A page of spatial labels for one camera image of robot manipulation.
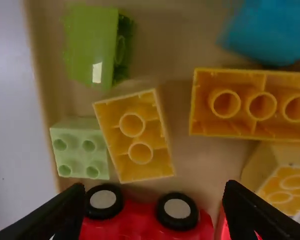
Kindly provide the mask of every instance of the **light green duplo brick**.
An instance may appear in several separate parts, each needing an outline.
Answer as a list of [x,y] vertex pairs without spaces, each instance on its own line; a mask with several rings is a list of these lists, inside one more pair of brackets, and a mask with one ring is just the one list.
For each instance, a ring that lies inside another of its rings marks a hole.
[[108,150],[97,119],[72,117],[50,128],[61,177],[109,179]]

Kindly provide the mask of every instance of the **red toy car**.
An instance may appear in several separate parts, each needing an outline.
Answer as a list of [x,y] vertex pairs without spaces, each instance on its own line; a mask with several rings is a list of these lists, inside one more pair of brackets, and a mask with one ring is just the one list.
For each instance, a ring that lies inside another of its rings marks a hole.
[[102,184],[86,193],[79,240],[212,240],[213,232],[211,217],[182,193],[138,203],[117,186]]

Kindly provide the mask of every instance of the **toy car wheel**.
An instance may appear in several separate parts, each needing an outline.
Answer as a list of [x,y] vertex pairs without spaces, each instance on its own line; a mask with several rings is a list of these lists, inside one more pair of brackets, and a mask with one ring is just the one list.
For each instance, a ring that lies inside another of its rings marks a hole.
[[168,229],[189,231],[196,227],[199,211],[190,197],[183,193],[171,192],[158,200],[156,218]]
[[85,201],[85,215],[94,220],[111,219],[124,208],[124,197],[120,188],[108,183],[87,191]]

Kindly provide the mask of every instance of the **toy block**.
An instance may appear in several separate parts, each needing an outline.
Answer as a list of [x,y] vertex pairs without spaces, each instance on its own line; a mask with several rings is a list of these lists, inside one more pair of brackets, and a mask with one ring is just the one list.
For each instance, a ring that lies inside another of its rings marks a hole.
[[242,184],[288,216],[300,212],[300,143],[262,142],[241,175]]
[[300,73],[196,68],[189,134],[300,142]]
[[109,179],[108,151],[95,118],[72,117],[50,128],[59,176]]
[[63,18],[68,78],[108,90],[129,76],[134,22],[116,8],[69,3]]
[[104,99],[93,108],[121,183],[174,175],[156,88]]
[[245,0],[219,43],[266,66],[294,64],[300,60],[300,0]]

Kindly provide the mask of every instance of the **translucent green brick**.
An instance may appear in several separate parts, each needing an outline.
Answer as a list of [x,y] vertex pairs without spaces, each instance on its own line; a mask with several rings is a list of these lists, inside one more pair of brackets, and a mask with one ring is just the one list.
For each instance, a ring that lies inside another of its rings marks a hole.
[[129,78],[135,22],[117,8],[66,4],[63,59],[67,76],[107,91]]
[[61,177],[109,179],[108,151],[95,118],[72,117],[50,128]]

